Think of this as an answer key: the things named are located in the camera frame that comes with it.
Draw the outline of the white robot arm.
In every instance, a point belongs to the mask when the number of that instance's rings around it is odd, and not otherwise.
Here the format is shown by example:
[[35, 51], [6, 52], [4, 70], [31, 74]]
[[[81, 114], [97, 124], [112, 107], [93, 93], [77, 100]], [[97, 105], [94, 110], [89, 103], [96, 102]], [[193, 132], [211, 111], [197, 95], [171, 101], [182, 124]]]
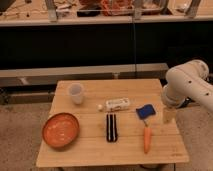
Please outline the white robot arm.
[[206, 81], [209, 67], [202, 60], [191, 60], [170, 68], [165, 75], [167, 84], [161, 93], [163, 123], [174, 121], [176, 109], [190, 98], [213, 114], [213, 85]]

